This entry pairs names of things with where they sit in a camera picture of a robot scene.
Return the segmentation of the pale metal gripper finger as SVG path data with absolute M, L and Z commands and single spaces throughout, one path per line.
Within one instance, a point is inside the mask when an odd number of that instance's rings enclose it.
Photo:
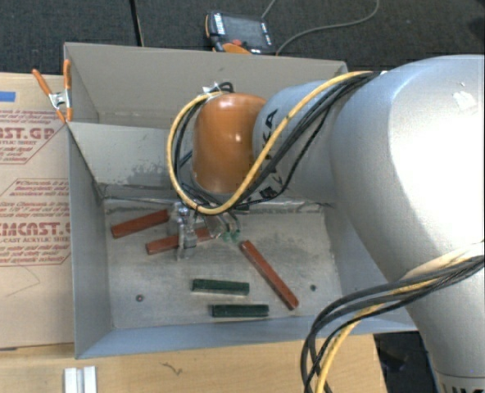
M 184 235 L 188 228 L 188 207 L 176 202 L 170 209 L 169 235 Z
M 194 228 L 181 225 L 178 232 L 177 260 L 187 260 L 193 257 L 197 247 L 197 234 Z

